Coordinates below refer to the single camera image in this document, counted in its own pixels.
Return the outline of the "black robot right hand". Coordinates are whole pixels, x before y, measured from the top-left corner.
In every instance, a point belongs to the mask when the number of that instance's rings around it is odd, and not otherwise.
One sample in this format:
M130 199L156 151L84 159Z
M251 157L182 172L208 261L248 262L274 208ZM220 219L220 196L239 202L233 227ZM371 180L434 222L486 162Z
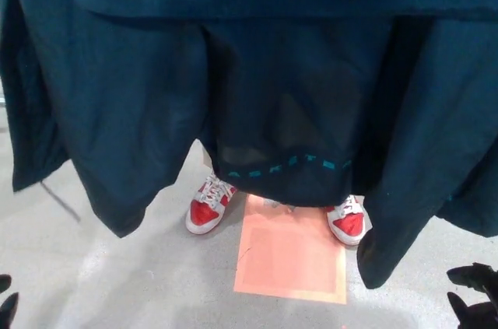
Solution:
M454 285L465 286L488 297L487 302L468 306L456 293L447 293L459 322L458 328L497 328L497 271L489 265L473 263L448 270L447 277Z

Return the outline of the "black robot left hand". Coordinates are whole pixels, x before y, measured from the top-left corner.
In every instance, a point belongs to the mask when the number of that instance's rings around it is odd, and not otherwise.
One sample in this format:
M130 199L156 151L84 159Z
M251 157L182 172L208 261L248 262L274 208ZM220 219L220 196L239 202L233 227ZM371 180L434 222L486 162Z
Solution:
M6 292L12 284L12 277L10 275L1 275L1 293ZM1 317L0 317L0 327L1 329L9 329L12 325L14 317L16 315L17 307L19 303L19 293L14 292L9 295L1 303Z

